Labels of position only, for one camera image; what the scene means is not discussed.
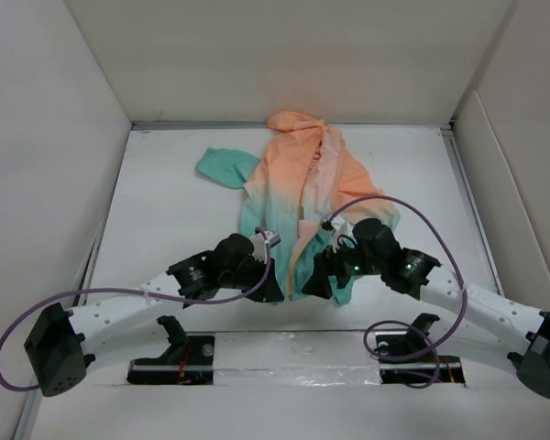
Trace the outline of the orange and teal gradient jacket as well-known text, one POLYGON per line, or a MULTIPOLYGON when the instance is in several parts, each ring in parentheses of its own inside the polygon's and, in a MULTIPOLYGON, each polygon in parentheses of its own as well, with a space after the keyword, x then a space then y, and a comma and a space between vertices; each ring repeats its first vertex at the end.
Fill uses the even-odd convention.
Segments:
POLYGON ((222 186, 242 190, 246 199, 238 231, 260 226, 280 235, 272 251, 275 276, 285 300, 303 299, 314 257, 333 238, 321 222, 333 212, 342 228, 373 217, 395 228, 400 213, 383 198, 368 170, 348 151, 340 130, 324 120, 284 111, 272 116, 275 133, 262 158, 245 151, 208 148, 195 169, 222 186))

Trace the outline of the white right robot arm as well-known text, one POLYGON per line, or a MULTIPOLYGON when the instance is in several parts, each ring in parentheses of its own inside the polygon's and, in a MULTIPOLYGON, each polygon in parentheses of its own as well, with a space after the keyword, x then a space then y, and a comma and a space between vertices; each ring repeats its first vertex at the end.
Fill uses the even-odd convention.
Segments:
POLYGON ((384 363, 405 364, 435 357, 468 358, 507 371, 534 393, 550 400, 550 310, 507 300, 463 284, 454 272, 419 250, 403 248, 377 219, 354 227, 347 243, 329 246, 313 259, 306 295, 329 299, 357 277, 378 275, 392 291, 455 314, 450 324, 422 313, 389 346, 370 354, 384 363))

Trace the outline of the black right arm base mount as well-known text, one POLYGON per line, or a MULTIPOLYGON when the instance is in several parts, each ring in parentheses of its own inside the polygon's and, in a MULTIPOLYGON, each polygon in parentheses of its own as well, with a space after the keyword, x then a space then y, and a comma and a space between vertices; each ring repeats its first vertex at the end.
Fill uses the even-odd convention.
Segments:
MULTIPOLYGON (((421 313, 412 326, 429 336, 439 318, 431 313, 421 313)), ((388 327, 374 331, 375 350, 385 356, 406 356, 428 345, 428 341, 407 327, 388 327)), ((459 357, 440 355, 440 368, 435 384, 464 384, 465 377, 459 357)), ((381 361, 379 377, 383 385, 401 384, 409 388, 422 388, 435 373, 435 357, 432 353, 402 363, 381 361)))

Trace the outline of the clear plastic taped strip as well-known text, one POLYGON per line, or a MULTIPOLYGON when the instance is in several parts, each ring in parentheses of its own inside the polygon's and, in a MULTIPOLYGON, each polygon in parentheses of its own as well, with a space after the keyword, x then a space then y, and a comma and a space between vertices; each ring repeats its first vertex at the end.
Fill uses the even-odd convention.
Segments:
POLYGON ((360 332, 238 332, 214 339, 213 382, 219 386, 368 386, 380 363, 360 332))

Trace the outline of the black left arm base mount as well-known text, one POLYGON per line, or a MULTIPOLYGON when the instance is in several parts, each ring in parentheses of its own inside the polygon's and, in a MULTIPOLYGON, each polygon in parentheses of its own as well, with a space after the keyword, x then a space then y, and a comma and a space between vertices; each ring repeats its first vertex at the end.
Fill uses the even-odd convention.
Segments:
POLYGON ((174 316, 161 316, 157 323, 167 333, 169 346, 156 357, 132 360, 126 381, 143 386, 213 385, 215 334, 186 333, 174 316))

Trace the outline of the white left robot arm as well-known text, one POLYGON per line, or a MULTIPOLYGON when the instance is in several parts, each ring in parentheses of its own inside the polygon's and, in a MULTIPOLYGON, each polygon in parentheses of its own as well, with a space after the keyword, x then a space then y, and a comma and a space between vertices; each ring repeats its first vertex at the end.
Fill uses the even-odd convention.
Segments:
POLYGON ((177 314, 188 306, 282 302, 272 256, 280 242, 262 229, 251 237, 234 233, 138 289, 107 288, 97 303, 44 308, 24 344, 41 394, 61 395, 120 360, 181 362, 189 340, 177 314))

